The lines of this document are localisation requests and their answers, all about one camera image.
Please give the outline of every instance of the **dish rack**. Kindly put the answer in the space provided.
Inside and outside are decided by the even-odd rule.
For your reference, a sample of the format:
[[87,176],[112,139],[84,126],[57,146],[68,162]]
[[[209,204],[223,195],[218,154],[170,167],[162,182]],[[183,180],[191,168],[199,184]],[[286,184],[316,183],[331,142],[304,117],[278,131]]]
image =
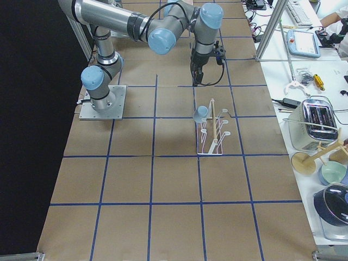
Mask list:
[[228,124],[228,120],[221,117],[228,114],[227,109],[222,109],[217,115],[215,113],[215,101],[211,99],[208,107],[206,118],[202,119],[202,123],[198,123],[198,146],[197,154],[199,155],[222,155],[222,142],[226,136],[230,136],[230,132],[222,131],[222,127]]

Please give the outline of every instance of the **toaster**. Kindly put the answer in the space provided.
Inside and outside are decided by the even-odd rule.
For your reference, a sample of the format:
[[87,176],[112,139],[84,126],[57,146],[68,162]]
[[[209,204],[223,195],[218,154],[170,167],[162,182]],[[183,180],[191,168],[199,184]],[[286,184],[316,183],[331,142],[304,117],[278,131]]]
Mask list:
[[[322,126],[300,122],[316,123]],[[315,151],[320,141],[325,147],[337,140],[338,131],[324,126],[336,128],[331,105],[323,100],[304,100],[289,116],[291,144],[299,151]]]

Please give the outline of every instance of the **person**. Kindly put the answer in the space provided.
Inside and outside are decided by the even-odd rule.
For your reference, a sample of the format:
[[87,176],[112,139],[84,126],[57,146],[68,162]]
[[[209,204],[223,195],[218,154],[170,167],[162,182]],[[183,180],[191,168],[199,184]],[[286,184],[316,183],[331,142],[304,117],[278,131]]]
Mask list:
[[[322,26],[326,28],[329,35],[338,34],[342,29],[342,18],[348,17],[348,5],[340,8],[320,20]],[[344,37],[343,41],[338,45],[338,54],[341,58],[348,57],[348,36]]]

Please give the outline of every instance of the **person's arm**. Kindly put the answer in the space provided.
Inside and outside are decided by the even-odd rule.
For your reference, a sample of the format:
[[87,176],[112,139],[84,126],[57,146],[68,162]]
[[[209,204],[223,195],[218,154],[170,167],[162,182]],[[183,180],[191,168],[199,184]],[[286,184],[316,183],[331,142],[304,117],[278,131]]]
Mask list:
[[336,23],[341,20],[341,17],[337,13],[332,13],[325,16],[320,20],[323,27],[328,27],[330,24]]

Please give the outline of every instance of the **toaster slot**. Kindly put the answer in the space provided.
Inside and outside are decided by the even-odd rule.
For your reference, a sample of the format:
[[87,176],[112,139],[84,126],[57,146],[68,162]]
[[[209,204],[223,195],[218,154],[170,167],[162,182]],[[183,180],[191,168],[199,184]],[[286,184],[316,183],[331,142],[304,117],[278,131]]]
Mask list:
[[[309,112],[310,112],[310,117],[312,118],[312,123],[315,123],[315,124],[322,124],[320,122],[320,117],[319,117],[319,113],[317,111],[317,107],[314,107],[314,106],[310,106],[309,107]],[[320,126],[315,126],[315,125],[312,125],[311,126],[311,129],[321,129]]]
[[323,125],[333,127],[331,114],[329,113],[328,108],[321,107],[320,115],[321,115],[321,120]]
[[[310,117],[312,120],[312,123],[324,125],[324,126],[333,126],[333,120],[331,117],[331,113],[329,111],[328,107],[316,107],[316,106],[310,106],[309,107]],[[311,126],[312,130],[317,131],[331,131],[330,128],[320,127],[320,126]]]

